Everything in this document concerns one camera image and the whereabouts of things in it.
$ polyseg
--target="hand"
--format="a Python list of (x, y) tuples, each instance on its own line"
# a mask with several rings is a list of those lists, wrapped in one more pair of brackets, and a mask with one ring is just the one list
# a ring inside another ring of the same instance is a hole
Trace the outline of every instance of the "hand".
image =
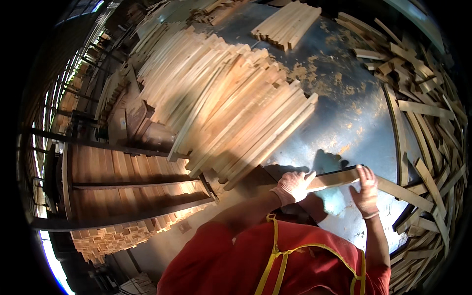
[(306, 188), (316, 177), (316, 172), (312, 172), (306, 179), (305, 174), (305, 172), (287, 172), (278, 181), (277, 187), (271, 189), (279, 197), (282, 207), (306, 198)]
[(357, 165), (356, 170), (361, 180), (361, 192), (358, 193), (352, 185), (349, 190), (355, 205), (362, 214), (362, 218), (369, 219), (379, 214), (377, 208), (377, 178), (369, 167)]

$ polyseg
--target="blue metal surface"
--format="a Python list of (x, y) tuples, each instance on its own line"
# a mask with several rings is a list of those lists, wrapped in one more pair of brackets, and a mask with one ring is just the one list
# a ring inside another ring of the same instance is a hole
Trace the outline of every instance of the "blue metal surface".
[[(253, 39), (250, 31), (277, 11), (277, 8), (248, 3), (218, 26), (194, 24), (197, 32), (214, 32), (226, 42), (247, 43), (267, 48), (272, 58), (297, 78), (307, 95), (316, 92), (319, 100), (315, 112), (262, 163), (279, 179), (287, 170), (304, 167), (317, 173), (337, 171), (341, 166), (364, 164), (379, 176), (396, 182), (396, 150), (392, 121), (382, 82), (375, 78), (352, 53), (352, 48), (368, 49), (354, 33), (334, 21), (319, 17), (297, 46), (289, 52)], [(408, 159), (421, 156), (406, 117)], [(411, 182), (419, 180), (409, 169)], [(316, 193), (324, 202), (328, 216), (320, 227), (365, 249), (366, 228), (355, 207), (348, 186)], [(390, 252), (406, 241), (392, 224), (407, 206), (384, 192), (379, 192), (378, 207)]]

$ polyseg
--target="wooden block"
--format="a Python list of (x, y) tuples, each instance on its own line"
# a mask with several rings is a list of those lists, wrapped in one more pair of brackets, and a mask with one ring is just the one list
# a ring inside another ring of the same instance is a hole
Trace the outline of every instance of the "wooden block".
[(356, 57), (363, 58), (363, 59), (374, 59), (374, 60), (388, 60), (388, 56), (379, 53), (376, 51), (370, 51), (370, 50), (364, 50), (364, 49), (358, 49), (354, 48), (354, 53), (356, 54)]
[(417, 114), (430, 115), (435, 117), (443, 117), (449, 120), (454, 120), (454, 114), (449, 111), (438, 107), (429, 106), (422, 103), (411, 102), (411, 101), (398, 101), (398, 107), (404, 112), (413, 112)]
[(355, 167), (345, 171), (337, 171), (326, 174), (317, 175), (315, 179), (308, 185), (308, 192), (316, 192), (325, 188), (351, 184), (359, 181), (359, 174)]
[(446, 216), (446, 208), (444, 206), (444, 203), (442, 202), (441, 195), (439, 193), (438, 187), (434, 183), (433, 177), (428, 171), (428, 168), (426, 165), (424, 165), (423, 161), (421, 159), (418, 159), (415, 163), (415, 168), (420, 177), (423, 179), (424, 184), (428, 188), (434, 202), (436, 203), (439, 212), (441, 213), (441, 216), (444, 217)]
[(401, 118), (401, 112), (396, 103), (396, 96), (392, 87), (384, 84), (385, 92), (387, 93), (387, 104), (392, 116), (395, 142), (396, 142), (396, 156), (397, 156), (397, 180), (400, 186), (408, 184), (408, 159), (406, 157), (406, 137)]
[(377, 176), (379, 190), (391, 194), (392, 196), (408, 202), (416, 207), (421, 208), (426, 212), (431, 212), (434, 204), (417, 194), (414, 194), (404, 187), (394, 184), (380, 176)]

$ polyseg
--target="lumber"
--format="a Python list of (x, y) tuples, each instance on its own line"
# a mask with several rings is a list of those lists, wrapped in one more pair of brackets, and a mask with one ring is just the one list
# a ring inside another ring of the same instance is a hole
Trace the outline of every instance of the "lumber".
[(315, 179), (308, 185), (308, 192), (316, 192), (325, 188), (347, 185), (359, 181), (359, 174), (355, 166), (348, 170), (331, 172), (317, 175)]
[(397, 181), (400, 186), (408, 184), (408, 159), (406, 157), (406, 137), (401, 112), (396, 103), (396, 96), (390, 85), (384, 84), (387, 93), (387, 104), (392, 116), (395, 143), (396, 143), (396, 160), (397, 160)]
[(410, 192), (406, 188), (396, 185), (380, 176), (377, 176), (377, 181), (379, 190), (386, 192), (387, 194), (391, 194), (392, 196), (408, 202), (416, 207), (419, 207), (426, 212), (432, 211), (434, 204), (431, 201), (428, 201), (425, 198)]
[(433, 136), (431, 135), (430, 129), (426, 125), (426, 122), (421, 114), (415, 114), (416, 119), (418, 120), (418, 124), (420, 125), (421, 131), (426, 139), (426, 143), (431, 152), (431, 156), (433, 157), (433, 163), (436, 171), (442, 170), (442, 157), (434, 143)]
[(418, 159), (416, 161), (415, 168), (420, 177), (423, 179), (424, 184), (428, 188), (428, 191), (430, 192), (434, 202), (436, 203), (436, 206), (439, 209), (439, 212), (441, 213), (441, 216), (444, 219), (444, 217), (446, 216), (446, 208), (444, 206), (444, 203), (442, 202), (438, 187), (434, 183), (433, 177), (429, 173), (428, 168), (426, 167), (426, 165), (424, 165), (424, 162), (421, 159)]
[(359, 49), (359, 48), (354, 48), (353, 49), (356, 57), (358, 58), (363, 58), (363, 59), (374, 59), (374, 60), (387, 60), (388, 56), (379, 53), (376, 51), (371, 51), (371, 50), (365, 50), (365, 49)]
[(384, 29), (384, 31), (387, 32), (387, 34), (390, 35), (390, 37), (392, 37), (392, 39), (395, 40), (395, 42), (396, 42), (400, 47), (402, 47), (403, 49), (406, 50), (406, 47), (403, 45), (403, 43), (400, 41), (400, 39), (398, 39), (398, 37), (395, 36), (395, 34), (394, 34), (386, 25), (384, 25), (378, 18), (375, 18), (374, 21), (375, 21), (382, 29)]
[(454, 120), (454, 115), (451, 111), (422, 103), (412, 101), (398, 101), (398, 107), (401, 111), (404, 112), (410, 111), (417, 114), (430, 115)]
[(406, 117), (408, 118), (408, 121), (410, 121), (410, 125), (416, 136), (418, 145), (420, 146), (421, 155), (423, 156), (426, 167), (428, 167), (429, 173), (434, 176), (433, 161), (431, 160), (431, 154), (428, 150), (428, 145), (426, 144), (426, 140), (424, 139), (423, 132), (421, 131), (420, 124), (418, 124), (418, 120), (412, 112), (406, 112)]

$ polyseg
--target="red shirt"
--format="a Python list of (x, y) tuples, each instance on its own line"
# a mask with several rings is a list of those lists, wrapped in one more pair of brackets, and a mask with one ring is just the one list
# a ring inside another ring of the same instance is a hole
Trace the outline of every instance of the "red shirt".
[[(349, 251), (354, 245), (321, 228), (284, 221), (278, 221), (278, 224), (281, 251), (306, 244), (302, 243), (304, 236), (315, 235), (330, 240), (327, 245), (334, 241), (338, 253), (346, 261), (350, 258), (359, 260), (359, 257), (346, 257), (351, 255), (349, 253), (357, 253)], [(254, 294), (272, 251), (274, 224), (267, 222), (254, 226), (239, 234), (234, 244), (232, 240), (233, 235), (221, 223), (208, 222), (200, 226), (162, 274), (157, 294)], [(301, 244), (288, 246), (284, 245), (285, 241)], [(272, 294), (281, 258), (275, 260), (263, 294)], [(353, 277), (346, 265), (330, 251), (304, 247), (289, 255), (279, 294), (296, 295), (321, 286), (334, 294), (348, 295)], [(390, 268), (369, 270), (365, 294), (387, 295), (389, 281)]]

